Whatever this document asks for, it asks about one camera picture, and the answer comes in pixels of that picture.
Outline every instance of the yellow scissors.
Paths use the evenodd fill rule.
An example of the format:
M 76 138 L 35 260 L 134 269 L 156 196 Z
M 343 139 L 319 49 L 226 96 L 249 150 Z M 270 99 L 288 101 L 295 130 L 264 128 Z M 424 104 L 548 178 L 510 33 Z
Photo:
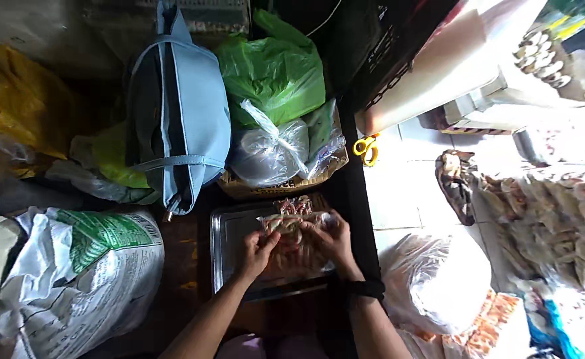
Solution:
M 376 138 L 379 135 L 380 134 L 374 134 L 363 137 L 362 139 L 358 139 L 352 146 L 352 153 L 355 156 L 360 156 L 361 161 L 366 166 L 374 166 L 374 164 L 376 163 L 376 158 L 378 157 Z M 369 151 L 372 151 L 372 156 L 370 157 L 370 159 L 367 159 Z

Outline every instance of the green plastic bag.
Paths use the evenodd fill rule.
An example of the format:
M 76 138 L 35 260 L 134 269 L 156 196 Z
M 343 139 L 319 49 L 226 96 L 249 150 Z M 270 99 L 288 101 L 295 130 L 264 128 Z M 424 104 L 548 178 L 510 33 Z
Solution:
M 126 166 L 126 124 L 117 124 L 93 139 L 92 153 L 99 171 L 109 180 L 130 188 L 150 188 L 146 174 Z
M 255 41 L 233 37 L 215 51 L 233 121 L 245 128 L 257 127 L 239 105 L 246 99 L 275 126 L 321 106 L 326 87 L 312 40 L 265 10 L 257 10 L 254 20 L 271 37 Z

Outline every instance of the black wristband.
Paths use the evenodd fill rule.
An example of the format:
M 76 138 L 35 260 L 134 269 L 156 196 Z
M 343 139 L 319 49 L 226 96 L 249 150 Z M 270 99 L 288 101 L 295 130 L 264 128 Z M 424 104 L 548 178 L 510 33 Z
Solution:
M 364 297 L 377 298 L 380 302 L 383 302 L 385 292 L 385 284 L 380 280 L 367 281 L 346 281 L 344 282 L 345 292 L 348 296 L 358 295 Z

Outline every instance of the light blue bag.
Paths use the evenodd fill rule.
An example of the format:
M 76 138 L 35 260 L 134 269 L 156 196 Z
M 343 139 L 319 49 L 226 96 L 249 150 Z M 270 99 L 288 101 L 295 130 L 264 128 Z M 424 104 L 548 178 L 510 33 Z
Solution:
M 215 55 L 192 43 L 181 11 L 158 1 L 157 37 L 133 67 L 126 163 L 146 172 L 172 214 L 192 210 L 224 172 L 230 112 Z

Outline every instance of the cable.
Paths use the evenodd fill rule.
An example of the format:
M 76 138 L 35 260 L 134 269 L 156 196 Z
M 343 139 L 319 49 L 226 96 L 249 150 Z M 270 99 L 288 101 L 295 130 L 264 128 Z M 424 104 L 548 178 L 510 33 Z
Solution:
M 339 0 L 338 3 L 336 3 L 335 8 L 333 9 L 333 12 L 330 13 L 330 15 L 328 15 L 328 18 L 326 20 L 324 20 L 319 26 L 317 26 L 314 30 L 310 31 L 306 36 L 309 37 L 310 35 L 312 35 L 315 31 L 319 30 L 319 28 L 321 28 L 324 24 L 326 24 L 326 22 L 328 22 L 328 20 L 330 20 L 330 18 L 332 17 L 332 15 L 335 13 L 336 8 L 339 7 L 339 5 L 341 4 L 342 0 Z

